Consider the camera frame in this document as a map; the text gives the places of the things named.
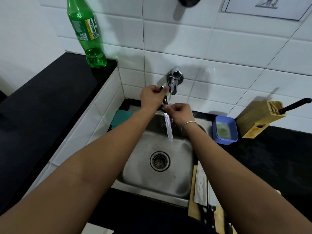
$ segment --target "drain hole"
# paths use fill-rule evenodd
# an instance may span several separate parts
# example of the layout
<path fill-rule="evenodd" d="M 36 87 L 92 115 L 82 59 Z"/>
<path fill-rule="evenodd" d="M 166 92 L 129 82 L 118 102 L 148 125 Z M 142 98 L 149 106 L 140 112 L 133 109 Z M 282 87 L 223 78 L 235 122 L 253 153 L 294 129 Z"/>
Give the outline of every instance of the drain hole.
<path fill-rule="evenodd" d="M 150 164 L 155 171 L 163 172 L 168 169 L 170 165 L 170 158 L 165 152 L 157 151 L 152 154 Z"/>

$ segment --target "green label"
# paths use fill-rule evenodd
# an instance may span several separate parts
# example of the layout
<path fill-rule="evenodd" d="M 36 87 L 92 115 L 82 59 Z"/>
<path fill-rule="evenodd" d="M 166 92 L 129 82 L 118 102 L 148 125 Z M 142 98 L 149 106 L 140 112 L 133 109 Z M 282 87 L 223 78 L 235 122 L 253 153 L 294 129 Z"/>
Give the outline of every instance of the green label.
<path fill-rule="evenodd" d="M 99 37 L 94 17 L 87 20 L 70 20 L 78 40 L 89 41 Z"/>

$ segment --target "teal cloth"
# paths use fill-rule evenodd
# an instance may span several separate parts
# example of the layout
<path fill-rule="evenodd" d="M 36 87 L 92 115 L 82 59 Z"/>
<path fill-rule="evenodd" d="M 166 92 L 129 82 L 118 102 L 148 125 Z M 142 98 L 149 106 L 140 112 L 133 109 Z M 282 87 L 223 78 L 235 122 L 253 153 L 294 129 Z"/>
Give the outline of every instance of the teal cloth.
<path fill-rule="evenodd" d="M 128 120 L 132 116 L 132 112 L 118 110 L 111 122 L 112 129 L 122 124 L 124 121 Z"/>

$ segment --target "framed sign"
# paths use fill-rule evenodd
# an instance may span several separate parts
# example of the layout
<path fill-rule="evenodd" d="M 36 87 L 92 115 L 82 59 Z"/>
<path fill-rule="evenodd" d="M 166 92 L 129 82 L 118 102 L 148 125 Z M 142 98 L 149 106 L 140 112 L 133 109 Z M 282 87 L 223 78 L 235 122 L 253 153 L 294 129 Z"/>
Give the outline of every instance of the framed sign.
<path fill-rule="evenodd" d="M 225 0 L 223 12 L 300 20 L 312 0 Z"/>

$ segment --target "person's right arm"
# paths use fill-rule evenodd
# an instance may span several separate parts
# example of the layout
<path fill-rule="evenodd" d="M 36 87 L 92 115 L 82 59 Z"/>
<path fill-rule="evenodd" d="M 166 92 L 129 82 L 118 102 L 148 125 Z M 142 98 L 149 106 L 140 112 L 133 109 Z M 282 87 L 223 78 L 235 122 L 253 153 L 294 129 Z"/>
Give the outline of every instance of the person's right arm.
<path fill-rule="evenodd" d="M 166 111 L 179 126 L 194 121 L 188 104 Z M 312 233 L 312 223 L 260 177 L 215 143 L 196 123 L 183 126 L 209 182 L 240 234 Z"/>

